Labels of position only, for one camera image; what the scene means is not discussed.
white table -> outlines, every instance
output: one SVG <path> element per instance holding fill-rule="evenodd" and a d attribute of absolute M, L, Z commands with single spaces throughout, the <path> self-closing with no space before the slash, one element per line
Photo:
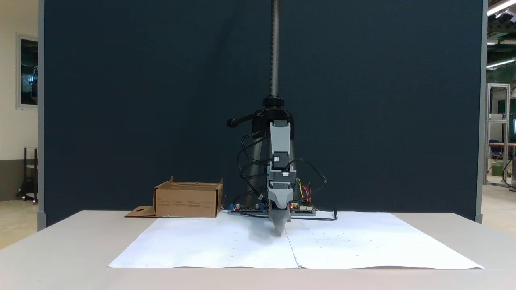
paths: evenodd
<path fill-rule="evenodd" d="M 394 215 L 485 270 L 108 268 L 154 221 L 127 213 L 83 211 L 0 250 L 0 289 L 516 289 L 516 238 L 454 214 Z"/>

chair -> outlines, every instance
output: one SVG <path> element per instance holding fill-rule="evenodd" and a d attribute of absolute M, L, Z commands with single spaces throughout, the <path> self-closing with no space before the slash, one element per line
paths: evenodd
<path fill-rule="evenodd" d="M 489 144 L 492 144 L 492 143 L 500 143 L 500 141 L 498 141 L 496 139 L 489 139 Z M 498 158 L 503 156 L 503 152 L 502 152 L 503 147 L 489 146 L 489 148 L 491 148 L 491 158 L 492 159 L 498 160 Z"/>
<path fill-rule="evenodd" d="M 496 139 L 489 139 L 489 144 L 491 143 L 500 143 L 500 141 Z M 493 164 L 495 161 L 497 161 L 500 157 L 503 157 L 502 147 L 495 147 L 495 146 L 489 146 L 491 149 L 491 159 L 494 159 L 493 162 L 491 162 L 491 166 L 488 168 L 487 173 L 493 168 Z"/>

ceiling light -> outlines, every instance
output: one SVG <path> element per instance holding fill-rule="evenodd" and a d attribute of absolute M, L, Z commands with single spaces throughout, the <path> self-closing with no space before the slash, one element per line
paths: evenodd
<path fill-rule="evenodd" d="M 492 8 L 488 8 L 487 16 L 491 16 L 491 15 L 497 13 L 498 11 L 503 10 L 503 9 L 511 6 L 512 4 L 516 4 L 516 0 L 505 1 L 505 2 L 503 2 L 501 4 L 498 4 L 498 5 L 496 5 L 496 6 L 492 7 Z"/>
<path fill-rule="evenodd" d="M 514 62 L 514 61 L 516 61 L 516 59 L 502 60 L 502 61 L 495 62 L 495 63 L 492 63 L 492 64 L 486 66 L 486 69 L 490 69 L 490 68 L 494 68 L 494 67 L 497 67 L 497 66 L 505 65 L 507 63 L 511 63 L 511 62 Z"/>
<path fill-rule="evenodd" d="M 502 41 L 500 41 L 500 44 L 516 45 L 516 40 L 502 40 Z"/>

window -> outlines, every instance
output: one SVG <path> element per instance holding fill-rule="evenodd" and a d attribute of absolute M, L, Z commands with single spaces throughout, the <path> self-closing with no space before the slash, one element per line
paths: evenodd
<path fill-rule="evenodd" d="M 17 108 L 38 107 L 38 39 L 17 35 Z"/>

threaded rod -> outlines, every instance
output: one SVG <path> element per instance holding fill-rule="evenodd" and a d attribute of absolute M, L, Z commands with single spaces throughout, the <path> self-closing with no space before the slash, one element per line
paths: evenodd
<path fill-rule="evenodd" d="M 270 95 L 278 96 L 280 52 L 280 0 L 272 0 L 270 32 Z"/>

